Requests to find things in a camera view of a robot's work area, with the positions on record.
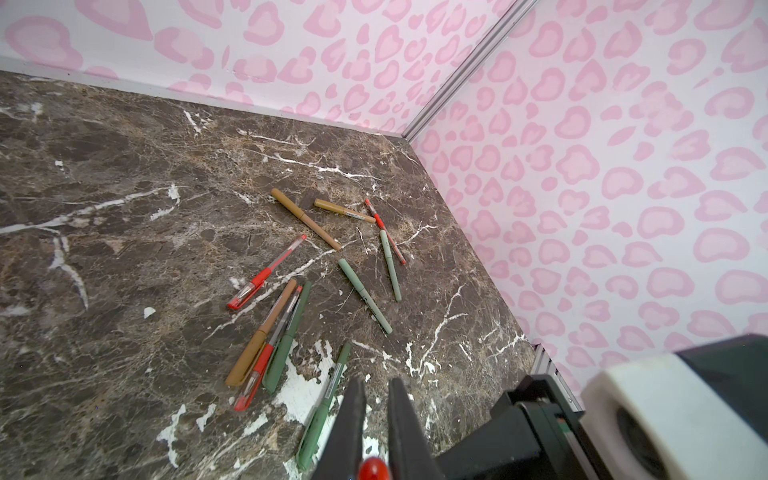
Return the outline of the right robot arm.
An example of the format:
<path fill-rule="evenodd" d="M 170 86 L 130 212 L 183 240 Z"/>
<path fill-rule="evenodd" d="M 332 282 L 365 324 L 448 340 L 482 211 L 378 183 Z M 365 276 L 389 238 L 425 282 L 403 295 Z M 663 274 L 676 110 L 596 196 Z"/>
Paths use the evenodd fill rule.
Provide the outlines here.
<path fill-rule="evenodd" d="M 580 410 L 553 378 L 529 375 L 437 462 L 448 479 L 763 479 L 767 340 L 613 366 Z"/>

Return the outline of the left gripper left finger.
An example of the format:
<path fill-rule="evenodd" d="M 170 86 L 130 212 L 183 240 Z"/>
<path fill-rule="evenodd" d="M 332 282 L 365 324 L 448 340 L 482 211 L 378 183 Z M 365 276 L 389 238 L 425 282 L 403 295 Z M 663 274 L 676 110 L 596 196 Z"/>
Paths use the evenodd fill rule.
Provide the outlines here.
<path fill-rule="evenodd" d="M 364 382 L 356 376 L 348 381 L 343 402 L 312 480 L 357 479 L 363 455 L 363 425 L 366 417 Z"/>

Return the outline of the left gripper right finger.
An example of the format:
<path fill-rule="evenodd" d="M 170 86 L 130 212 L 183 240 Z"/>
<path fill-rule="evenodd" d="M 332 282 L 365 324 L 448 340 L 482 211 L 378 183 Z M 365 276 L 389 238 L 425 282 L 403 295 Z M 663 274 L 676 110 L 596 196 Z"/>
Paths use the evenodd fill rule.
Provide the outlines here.
<path fill-rule="evenodd" d="M 396 377 L 388 385 L 388 451 L 393 479 L 445 479 L 422 431 L 405 384 Z"/>

